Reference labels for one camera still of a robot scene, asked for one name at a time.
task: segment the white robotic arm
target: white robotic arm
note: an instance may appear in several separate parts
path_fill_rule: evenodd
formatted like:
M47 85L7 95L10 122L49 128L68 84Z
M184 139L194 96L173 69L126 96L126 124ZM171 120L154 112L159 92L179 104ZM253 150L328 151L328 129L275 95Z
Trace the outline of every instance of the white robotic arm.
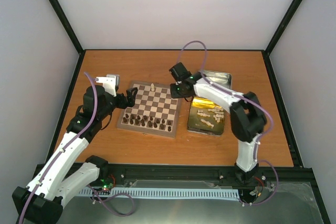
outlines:
M235 92L225 87L223 87L223 89L226 89L228 92L231 93L233 92L234 94L244 95L243 93ZM232 106L232 104L234 102L237 103L240 101L239 98L224 93L217 88L214 88L203 78L196 81L196 83L194 84L194 90L197 96L213 101L217 105L221 106L228 113L230 113L230 107ZM257 160L253 158L253 153L256 145L256 139L258 136L259 134L257 133L250 143L238 140L238 157L236 165L244 172L251 171L257 165Z
M236 177L241 184L247 184L258 168L257 151L260 143L257 140L267 121L261 110L239 97L260 105L256 95L251 92L243 94L222 86L219 89L205 80L200 72L191 74L181 62L172 67L170 73L176 81L171 84L173 98L197 95L213 101L230 113L231 129L238 139Z
M108 162L91 156L81 168L64 179L80 153L102 129L103 119L108 115L112 116L115 108L125 109L135 104L137 88L127 90L126 97L124 94L117 94L118 75L97 77L96 81L103 83L103 86L95 86L97 97L94 96L93 87L86 90L83 105L78 107L52 157L26 188L17 187L12 194L18 213L21 215L26 205L24 216L33 223L56 223L65 205L80 190L91 182L106 179L108 176ZM95 99L97 99L96 113L93 112ZM89 125L88 122L93 116L94 120Z

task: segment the orange wooden surface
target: orange wooden surface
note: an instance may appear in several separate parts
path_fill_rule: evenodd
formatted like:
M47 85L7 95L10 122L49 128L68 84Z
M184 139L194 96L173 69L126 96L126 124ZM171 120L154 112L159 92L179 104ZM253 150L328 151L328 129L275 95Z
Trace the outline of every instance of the orange wooden surface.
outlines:
M119 74L118 92L125 92L132 80L170 84L174 80L168 70L176 63L177 55L178 51L160 50L87 51L57 145L76 108L82 105L86 88L90 86L83 72L89 72L92 77ZM181 61L189 71L195 72L203 61L203 55L203 51L186 51ZM234 90L257 94L261 105L270 112L275 122L273 131L261 139L258 158L267 159L275 166L293 166L262 58L261 52L257 51L210 51L205 69L231 73ZM97 155L110 163L233 165L238 144L230 130L229 117L226 117L221 137L191 133L186 129L189 106L182 101L176 138L118 129L116 124L120 110L116 109L109 127L96 135L77 161L83 162L90 155Z

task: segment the black corner post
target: black corner post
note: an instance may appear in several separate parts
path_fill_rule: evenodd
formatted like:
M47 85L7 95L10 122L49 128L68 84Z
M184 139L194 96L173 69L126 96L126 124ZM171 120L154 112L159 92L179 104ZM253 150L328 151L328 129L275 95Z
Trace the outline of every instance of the black corner post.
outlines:
M77 39L75 32L73 31L65 13L63 12L62 7L60 6L58 0L49 0L51 3L55 13L57 14L59 20L61 21L62 25L64 26L65 31L67 32L70 40L72 41L75 49L77 50L78 54L83 54L83 48Z
M280 22L277 30L275 31L272 39L270 40L266 50L265 50L265 57L268 58L273 49L275 48L275 45L279 41L281 35L284 33L287 25L289 24L290 20L294 16L294 13L300 6L302 0L293 0L292 3L290 4L286 14L282 18L282 21Z

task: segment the black bracket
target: black bracket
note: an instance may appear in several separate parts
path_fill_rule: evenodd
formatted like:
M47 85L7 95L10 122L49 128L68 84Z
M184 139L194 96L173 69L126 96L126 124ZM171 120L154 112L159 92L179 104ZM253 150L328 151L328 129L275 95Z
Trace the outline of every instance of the black bracket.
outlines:
M256 94L248 92L244 97L260 105ZM248 143L252 142L257 133L263 132L267 123L263 111L244 100L232 103L230 118L233 134L240 141Z

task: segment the gold tray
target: gold tray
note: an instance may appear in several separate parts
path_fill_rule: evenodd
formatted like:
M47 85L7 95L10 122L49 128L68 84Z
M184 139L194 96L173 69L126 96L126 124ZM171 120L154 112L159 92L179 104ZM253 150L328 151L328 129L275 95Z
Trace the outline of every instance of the gold tray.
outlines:
M215 72L210 70L203 70L203 72L213 82L216 82L221 86L231 89L232 86L231 74L223 72ZM213 109L215 106L219 107L217 104L213 103L208 99L201 97L194 97L190 105L187 130L207 135L221 136L224 132L226 112L224 112L224 118L221 119L219 123L217 123L213 117L215 113L208 111L208 109ZM203 110L203 112L209 114L210 117L205 118L197 115L198 110ZM201 119L205 119L211 122L214 125L214 127L213 128L209 127L205 123L201 122Z

